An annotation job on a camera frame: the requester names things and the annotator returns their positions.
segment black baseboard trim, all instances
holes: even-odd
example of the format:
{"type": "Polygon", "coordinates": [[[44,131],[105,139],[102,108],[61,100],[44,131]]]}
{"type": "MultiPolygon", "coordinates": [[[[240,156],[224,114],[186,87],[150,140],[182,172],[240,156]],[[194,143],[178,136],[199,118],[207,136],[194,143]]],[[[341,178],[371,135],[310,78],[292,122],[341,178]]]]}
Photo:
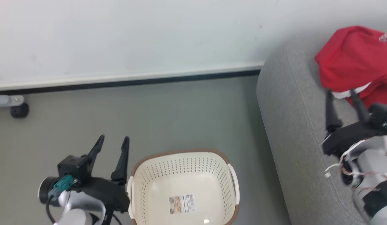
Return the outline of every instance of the black baseboard trim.
{"type": "Polygon", "coordinates": [[[159,84],[159,83],[169,83],[169,82],[171,83],[171,82],[180,82],[180,81],[198,81],[198,80],[209,80],[209,79],[220,79],[220,78],[231,78],[231,77],[255,76],[255,75],[259,75],[259,73],[260,73],[260,70],[250,70],[250,71],[227,72],[227,73],[217,73],[217,74],[193,75],[193,76],[186,76],[186,77],[157,78],[157,79],[137,80],[137,81],[118,81],[118,82],[96,83],[96,84],[76,84],[76,85],[68,85],[68,86],[0,91],[0,94],[23,95],[23,94],[35,94],[35,93],[56,92],[56,91],[92,89],[92,88],[109,88],[109,87],[121,87],[121,86],[132,86],[132,85],[143,85],[143,84],[159,84]]]}

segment sofa armrest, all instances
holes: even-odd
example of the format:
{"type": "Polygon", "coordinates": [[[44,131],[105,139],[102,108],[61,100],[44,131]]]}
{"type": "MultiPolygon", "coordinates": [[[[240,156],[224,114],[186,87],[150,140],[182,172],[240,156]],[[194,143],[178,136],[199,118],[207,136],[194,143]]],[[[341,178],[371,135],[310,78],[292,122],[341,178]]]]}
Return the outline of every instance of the sofa armrest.
{"type": "MultiPolygon", "coordinates": [[[[338,168],[330,178],[324,170],[338,162],[323,155],[325,90],[314,57],[329,36],[291,40],[272,54],[257,84],[262,119],[293,225],[364,224],[352,204],[352,192],[338,168]]],[[[346,100],[335,100],[344,124],[357,120],[346,100]]]]}

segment basket handle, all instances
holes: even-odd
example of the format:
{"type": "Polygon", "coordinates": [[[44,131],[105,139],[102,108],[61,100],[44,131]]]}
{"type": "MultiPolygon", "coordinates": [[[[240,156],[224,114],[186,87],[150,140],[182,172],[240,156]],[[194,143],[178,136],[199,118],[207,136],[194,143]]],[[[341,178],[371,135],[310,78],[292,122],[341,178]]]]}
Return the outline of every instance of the basket handle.
{"type": "Polygon", "coordinates": [[[229,168],[229,172],[231,173],[232,175],[232,179],[234,181],[234,187],[235,187],[235,198],[237,200],[236,202],[236,205],[239,205],[239,200],[241,198],[241,195],[239,193],[239,183],[238,183],[238,178],[237,178],[237,174],[235,173],[235,170],[234,168],[232,167],[231,164],[228,164],[228,168],[229,168]]]}
{"type": "Polygon", "coordinates": [[[129,198],[129,207],[128,207],[128,214],[131,219],[135,219],[134,212],[132,211],[132,179],[134,177],[129,177],[128,183],[126,185],[126,192],[128,193],[129,198]]]}

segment gray floor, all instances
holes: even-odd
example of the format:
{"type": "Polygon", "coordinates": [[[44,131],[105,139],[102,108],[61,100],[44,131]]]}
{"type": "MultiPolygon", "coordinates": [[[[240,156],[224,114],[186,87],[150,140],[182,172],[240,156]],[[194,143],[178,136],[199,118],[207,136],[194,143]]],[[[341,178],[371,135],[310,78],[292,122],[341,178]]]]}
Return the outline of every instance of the gray floor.
{"type": "MultiPolygon", "coordinates": [[[[240,188],[238,225],[290,224],[255,95],[257,77],[32,94],[30,115],[0,109],[0,224],[49,224],[37,189],[67,155],[106,135],[94,176],[109,178],[124,136],[129,171],[154,153],[217,148],[240,188]]],[[[55,218],[61,211],[54,208],[55,218]]],[[[127,214],[124,225],[132,224],[127,214]]]]}

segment white wall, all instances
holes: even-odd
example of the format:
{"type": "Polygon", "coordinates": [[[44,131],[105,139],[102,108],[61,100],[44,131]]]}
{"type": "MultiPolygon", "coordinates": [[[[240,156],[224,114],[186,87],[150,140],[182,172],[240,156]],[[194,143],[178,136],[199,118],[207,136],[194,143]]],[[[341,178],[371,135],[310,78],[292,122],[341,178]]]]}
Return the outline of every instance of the white wall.
{"type": "Polygon", "coordinates": [[[0,90],[251,70],[356,24],[387,30],[387,0],[0,0],[0,90]]]}

